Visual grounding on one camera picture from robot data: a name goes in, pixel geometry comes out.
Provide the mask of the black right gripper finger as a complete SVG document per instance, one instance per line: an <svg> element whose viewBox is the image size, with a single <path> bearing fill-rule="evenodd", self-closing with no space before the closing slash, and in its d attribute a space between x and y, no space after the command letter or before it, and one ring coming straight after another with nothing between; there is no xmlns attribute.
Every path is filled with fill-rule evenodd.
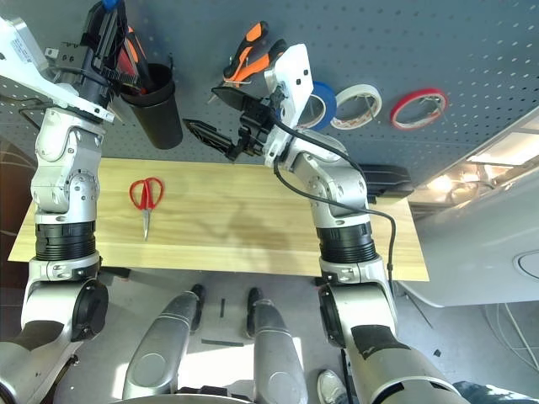
<svg viewBox="0 0 539 404"><path fill-rule="evenodd" d="M233 149L235 145L229 137L222 135L216 127L201 120L183 119L190 133L201 143L219 151L228 160L235 160Z"/></svg>
<svg viewBox="0 0 539 404"><path fill-rule="evenodd" d="M249 94L233 87L214 87L211 89L211 92L226 105L238 111L245 111L253 102L253 98Z"/></svg>

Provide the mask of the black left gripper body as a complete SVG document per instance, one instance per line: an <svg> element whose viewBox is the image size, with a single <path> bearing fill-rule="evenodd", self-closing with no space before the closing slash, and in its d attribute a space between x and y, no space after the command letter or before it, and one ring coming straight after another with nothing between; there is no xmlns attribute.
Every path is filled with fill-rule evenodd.
<svg viewBox="0 0 539 404"><path fill-rule="evenodd" d="M61 42L58 48L47 47L45 58L56 84L70 85L78 96L107 107L122 86L140 87L137 75L107 67L85 45Z"/></svg>

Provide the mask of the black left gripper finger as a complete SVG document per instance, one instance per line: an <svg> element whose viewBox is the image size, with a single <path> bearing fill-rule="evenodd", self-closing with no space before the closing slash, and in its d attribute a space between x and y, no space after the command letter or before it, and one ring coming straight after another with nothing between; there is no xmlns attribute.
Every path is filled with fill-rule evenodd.
<svg viewBox="0 0 539 404"><path fill-rule="evenodd" d="M109 51L109 77L117 78L118 72L116 67L120 57L121 49L123 48L126 32L127 32L127 16L125 11L125 2L121 0L110 1L110 10L115 12L113 42Z"/></svg>
<svg viewBox="0 0 539 404"><path fill-rule="evenodd" d="M83 28L81 45L88 49L90 66L96 71L102 68L108 50L110 17L111 14L107 12L103 4L94 4L88 11Z"/></svg>

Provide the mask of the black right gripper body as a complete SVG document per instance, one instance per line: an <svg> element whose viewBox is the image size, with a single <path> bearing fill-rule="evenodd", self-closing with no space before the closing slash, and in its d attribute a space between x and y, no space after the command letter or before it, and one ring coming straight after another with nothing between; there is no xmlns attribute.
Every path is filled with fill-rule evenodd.
<svg viewBox="0 0 539 404"><path fill-rule="evenodd" d="M251 157L263 156L264 145L273 129L276 110L269 98L255 98L247 94L240 96L233 108L241 112L239 140L232 144L226 157L236 161L243 153Z"/></svg>

